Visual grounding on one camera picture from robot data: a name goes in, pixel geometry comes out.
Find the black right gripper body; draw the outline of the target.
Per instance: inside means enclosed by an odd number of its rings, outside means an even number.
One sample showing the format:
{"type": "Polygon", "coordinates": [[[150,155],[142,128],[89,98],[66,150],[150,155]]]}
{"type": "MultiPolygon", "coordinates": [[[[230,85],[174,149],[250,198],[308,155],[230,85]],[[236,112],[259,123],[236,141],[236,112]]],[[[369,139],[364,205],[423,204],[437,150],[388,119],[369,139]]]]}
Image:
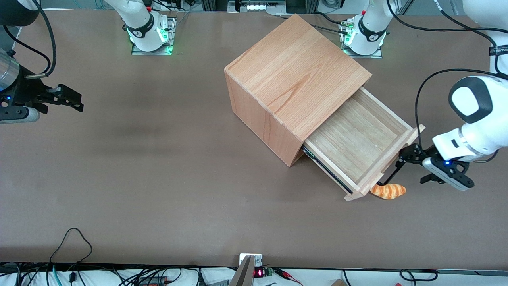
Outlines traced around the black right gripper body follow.
{"type": "Polygon", "coordinates": [[[44,102],[51,87],[45,85],[41,79],[26,79],[28,75],[33,75],[33,72],[20,66],[16,81],[7,89],[8,106],[32,107],[42,114],[47,114],[48,107],[44,102]]]}

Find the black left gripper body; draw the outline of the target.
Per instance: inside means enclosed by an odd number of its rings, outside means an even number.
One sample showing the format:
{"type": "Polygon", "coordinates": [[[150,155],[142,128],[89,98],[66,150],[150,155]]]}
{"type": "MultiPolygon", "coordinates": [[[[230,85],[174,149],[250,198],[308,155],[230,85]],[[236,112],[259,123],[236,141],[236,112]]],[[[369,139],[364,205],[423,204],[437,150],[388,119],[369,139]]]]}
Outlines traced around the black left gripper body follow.
{"type": "Polygon", "coordinates": [[[423,164],[423,161],[426,158],[436,157],[439,154],[437,148],[434,145],[431,145],[427,149],[422,149],[420,145],[414,145],[413,155],[412,155],[412,164],[423,164]]]}

